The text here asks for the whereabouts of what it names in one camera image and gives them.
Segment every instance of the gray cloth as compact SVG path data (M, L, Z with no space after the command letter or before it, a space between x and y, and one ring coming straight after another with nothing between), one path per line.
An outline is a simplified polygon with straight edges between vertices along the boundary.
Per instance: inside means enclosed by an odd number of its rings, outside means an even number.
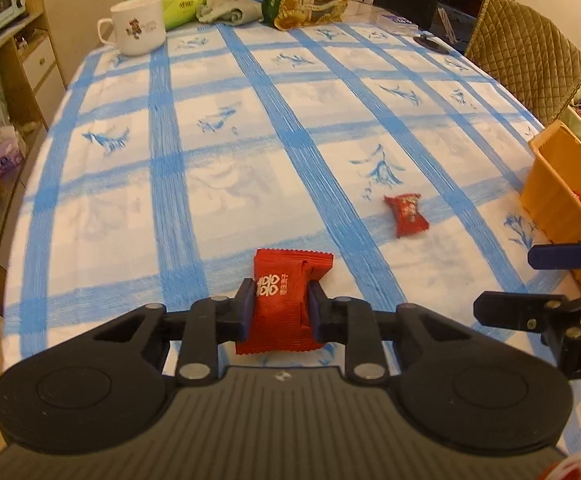
M197 19L202 23L219 22L226 25L243 25L259 22L262 16L262 4L250 0L233 0L221 4L217 9L202 5L197 8Z

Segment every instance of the table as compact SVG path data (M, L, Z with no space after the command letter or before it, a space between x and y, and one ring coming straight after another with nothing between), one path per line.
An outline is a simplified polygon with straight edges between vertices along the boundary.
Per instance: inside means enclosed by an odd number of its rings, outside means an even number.
M279 32L197 24L149 56L100 48L70 85L27 187L6 290L6 366L144 303L232 295L258 247L334 253L329 296L422 304L480 327L483 290L577 296L537 272L519 203L541 125L456 52L370 23ZM397 239L384 195L417 192L431 228ZM223 364L341 364L343 349ZM391 372L397 373L392 356ZM174 352L166 368L172 373ZM560 441L581 449L581 381Z

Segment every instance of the white mug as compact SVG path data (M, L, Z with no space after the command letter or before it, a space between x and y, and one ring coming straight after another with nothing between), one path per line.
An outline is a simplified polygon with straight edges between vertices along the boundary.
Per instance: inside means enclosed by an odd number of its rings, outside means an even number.
M162 0L127 0L110 7L112 18L97 22L97 35L103 44L116 46L126 56L141 56L166 40ZM111 23L115 41L102 38L102 25Z

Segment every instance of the cabinet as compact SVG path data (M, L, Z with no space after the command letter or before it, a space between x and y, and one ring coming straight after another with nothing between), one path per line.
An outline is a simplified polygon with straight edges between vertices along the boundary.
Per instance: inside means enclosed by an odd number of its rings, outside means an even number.
M26 183L65 93L43 0L26 0L26 11L27 15L0 32L0 78L11 123L36 124L24 137L27 146L24 164L1 179L6 192L0 200L0 310L4 268ZM18 49L16 38L22 35L32 39L25 48Z

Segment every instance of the drawer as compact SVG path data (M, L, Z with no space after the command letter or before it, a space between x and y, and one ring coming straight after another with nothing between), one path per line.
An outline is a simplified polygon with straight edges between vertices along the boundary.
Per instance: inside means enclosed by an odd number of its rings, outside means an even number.
M64 82L61 80L61 75L59 75L59 68L55 64L35 94L35 100L48 127L50 127L53 118L55 118L55 112L64 98L65 91Z
M33 50L29 56L24 59L24 72L26 72L26 78L30 83L30 88L35 90L35 87L40 83L44 74L48 72L48 69L50 69L54 62L55 54L52 51L50 38L47 36L46 39L40 43L40 46Z

